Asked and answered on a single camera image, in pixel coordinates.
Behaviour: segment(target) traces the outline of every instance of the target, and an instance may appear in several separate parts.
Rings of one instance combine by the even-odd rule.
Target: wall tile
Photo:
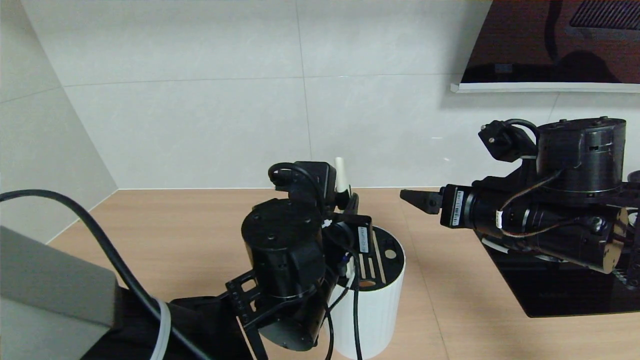
[[[66,88],[120,188],[269,187],[310,157],[302,79]]]
[[[315,158],[345,157],[354,186],[470,184],[520,166],[477,136],[493,120],[548,120],[557,94],[454,94],[449,76],[307,79]]]
[[[0,4],[0,102],[60,86],[20,0]]]
[[[0,104],[2,191],[42,188],[92,208],[116,190],[62,88]],[[77,217],[51,200],[2,204],[2,224],[47,242]]]
[[[306,76],[461,74],[491,1],[298,1]]]
[[[293,1],[25,0],[63,85],[301,76]]]
[[[627,121],[624,180],[627,174],[640,170],[640,95],[638,94],[560,94],[551,119],[583,119],[616,117]]]

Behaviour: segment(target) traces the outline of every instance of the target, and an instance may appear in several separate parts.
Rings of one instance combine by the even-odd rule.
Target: wooden table
[[[360,213],[391,232],[407,267],[396,332],[376,359],[640,359],[640,313],[528,318],[469,230],[440,226],[399,189],[361,189]],[[92,213],[153,295],[218,295],[250,268],[240,225],[273,190],[122,190]],[[51,245],[112,268],[74,224]],[[270,359],[324,359],[328,339],[292,352],[265,341]],[[343,357],[334,352],[334,359]]]

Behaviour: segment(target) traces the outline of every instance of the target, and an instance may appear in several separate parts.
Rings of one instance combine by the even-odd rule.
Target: white label
[[[452,226],[458,226],[460,224],[460,213],[462,213],[462,199],[465,197],[465,192],[456,192],[456,204],[453,207],[453,218],[451,219]]]
[[[360,252],[369,252],[369,235],[367,234],[367,228],[364,226],[358,226],[358,239],[360,240]]]

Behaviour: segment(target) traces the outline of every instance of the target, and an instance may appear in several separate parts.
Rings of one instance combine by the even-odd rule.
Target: black cylinder
[[[600,117],[560,121],[538,128],[538,176],[563,173],[546,185],[566,193],[615,190],[622,183],[626,122]]]
[[[242,237],[263,293],[291,299],[314,291],[324,276],[321,216],[310,203],[273,199],[256,205]]]
[[[623,234],[624,227],[617,222],[628,223],[626,210],[613,206],[592,206],[588,211],[581,211],[534,204],[527,221],[528,228],[547,227],[574,216],[581,216],[582,221],[531,236],[527,239],[529,246],[597,272],[611,273],[624,245],[613,234]]]

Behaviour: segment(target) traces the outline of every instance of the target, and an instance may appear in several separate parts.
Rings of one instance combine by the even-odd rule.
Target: white cylinder
[[[351,188],[349,187],[349,180],[347,180],[347,170],[344,166],[344,159],[335,159],[335,191],[345,192],[349,190],[351,195]]]
[[[360,331],[360,349],[362,358],[370,359],[380,354],[391,342],[396,328],[396,316],[400,291],[406,268],[404,258],[400,274],[392,282],[378,290],[366,291],[361,289],[358,294],[358,330]],[[341,285],[336,285],[330,297],[329,304],[333,304],[344,291]],[[356,359],[355,341],[353,333],[353,290],[331,311],[333,320],[334,349],[345,357]]]

